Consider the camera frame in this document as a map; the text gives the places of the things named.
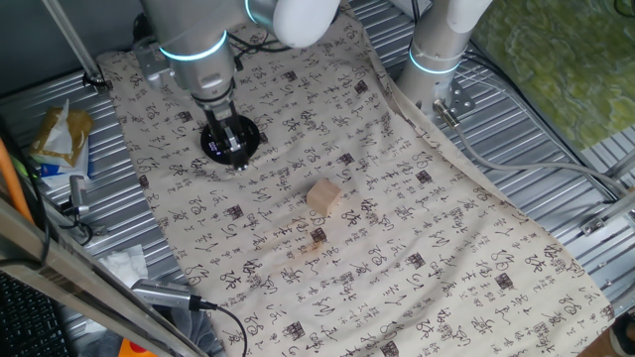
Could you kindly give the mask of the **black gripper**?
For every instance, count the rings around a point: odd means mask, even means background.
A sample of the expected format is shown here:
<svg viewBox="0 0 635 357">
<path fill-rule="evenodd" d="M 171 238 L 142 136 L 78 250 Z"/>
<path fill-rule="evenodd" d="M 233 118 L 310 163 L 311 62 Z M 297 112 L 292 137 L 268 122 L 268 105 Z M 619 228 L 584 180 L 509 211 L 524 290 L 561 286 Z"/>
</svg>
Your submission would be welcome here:
<svg viewBox="0 0 635 357">
<path fill-rule="evenodd" d="M 212 106 L 205 112 L 210 134 L 219 149 L 228 149 L 227 156 L 234 169 L 248 165 L 248 132 L 242 124 L 232 101 Z"/>
</svg>

